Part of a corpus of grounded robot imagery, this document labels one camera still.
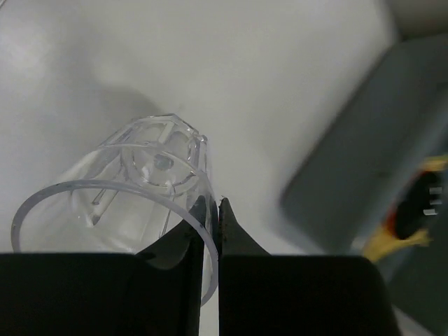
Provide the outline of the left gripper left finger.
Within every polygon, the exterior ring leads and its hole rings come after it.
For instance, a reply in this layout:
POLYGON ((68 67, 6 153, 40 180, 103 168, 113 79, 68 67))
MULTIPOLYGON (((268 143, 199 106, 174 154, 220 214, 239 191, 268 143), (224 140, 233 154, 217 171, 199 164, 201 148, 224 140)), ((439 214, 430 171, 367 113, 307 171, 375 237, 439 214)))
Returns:
POLYGON ((136 255, 4 253, 2 335, 197 335, 204 243, 181 221, 136 255))

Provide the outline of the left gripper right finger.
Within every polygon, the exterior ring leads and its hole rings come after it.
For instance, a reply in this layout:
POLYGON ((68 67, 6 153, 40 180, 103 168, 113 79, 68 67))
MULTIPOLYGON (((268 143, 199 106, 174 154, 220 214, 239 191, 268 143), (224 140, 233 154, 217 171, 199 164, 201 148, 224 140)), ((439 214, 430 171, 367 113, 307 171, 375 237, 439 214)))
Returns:
POLYGON ((360 256, 270 255, 219 206, 220 335, 399 335, 386 286, 360 256))

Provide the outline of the woven bamboo mat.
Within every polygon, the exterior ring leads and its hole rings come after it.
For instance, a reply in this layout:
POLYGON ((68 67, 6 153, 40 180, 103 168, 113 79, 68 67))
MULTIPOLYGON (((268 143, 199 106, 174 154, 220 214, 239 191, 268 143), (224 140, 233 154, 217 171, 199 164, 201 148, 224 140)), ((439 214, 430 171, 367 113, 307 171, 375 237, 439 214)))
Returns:
POLYGON ((380 223, 379 227, 374 231, 372 236, 367 240, 363 247, 363 256, 366 257, 368 260, 372 262, 377 262, 381 260, 382 258, 389 256, 396 251, 399 251, 401 249, 407 248, 409 246, 427 246, 429 245, 431 238, 429 237, 429 229, 428 226, 431 223, 431 221, 436 216, 430 216, 426 224, 423 228, 418 230, 415 234, 413 234, 410 238, 405 240, 399 240, 395 238, 387 229, 385 226, 386 218, 392 209, 394 205, 396 205, 405 195, 407 192, 407 189, 410 187, 412 181, 416 178, 416 176, 422 172, 422 171, 428 171, 428 172, 439 172, 442 175, 442 181, 443 181, 443 195, 442 195, 442 205, 444 204, 444 193, 445 193, 445 182, 446 179, 444 177, 444 173, 447 172, 447 154, 443 155, 436 155, 436 156, 430 156, 426 157, 425 160, 422 162, 421 167, 417 171, 415 175, 409 180, 407 185, 404 187, 404 190, 402 193, 393 201, 392 205, 389 207, 388 211, 386 212, 385 217, 383 218, 382 222, 380 223))

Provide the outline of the black plate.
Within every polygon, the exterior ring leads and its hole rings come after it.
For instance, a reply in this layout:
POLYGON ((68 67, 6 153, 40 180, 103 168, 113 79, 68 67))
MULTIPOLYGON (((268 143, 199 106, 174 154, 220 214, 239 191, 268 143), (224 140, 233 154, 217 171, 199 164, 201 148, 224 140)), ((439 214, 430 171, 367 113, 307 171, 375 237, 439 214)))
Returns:
POLYGON ((422 172, 396 208, 396 237, 401 240, 410 238, 425 226, 430 216, 436 216, 442 205, 443 191, 441 173, 422 172))

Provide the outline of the orange plate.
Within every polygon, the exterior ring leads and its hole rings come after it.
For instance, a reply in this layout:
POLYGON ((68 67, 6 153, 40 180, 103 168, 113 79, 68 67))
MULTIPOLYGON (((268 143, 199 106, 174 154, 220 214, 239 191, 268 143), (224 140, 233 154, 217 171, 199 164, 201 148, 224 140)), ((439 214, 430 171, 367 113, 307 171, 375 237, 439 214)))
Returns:
POLYGON ((429 181, 431 181, 431 173, 421 171, 402 199, 390 210, 385 226, 395 238, 408 239, 422 228, 421 221, 427 204, 429 181))

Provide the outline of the grey plastic bin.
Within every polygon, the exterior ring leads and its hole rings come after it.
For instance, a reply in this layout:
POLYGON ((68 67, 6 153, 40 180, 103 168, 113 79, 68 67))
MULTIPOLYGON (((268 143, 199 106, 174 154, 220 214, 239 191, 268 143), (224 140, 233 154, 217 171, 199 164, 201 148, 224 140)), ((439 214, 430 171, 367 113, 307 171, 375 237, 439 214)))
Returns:
MULTIPOLYGON (((307 253, 362 255, 425 158, 447 154, 447 35, 394 45, 290 180, 285 235, 307 253)), ((399 321, 417 335, 447 334, 447 172, 427 246, 374 262, 399 321)))

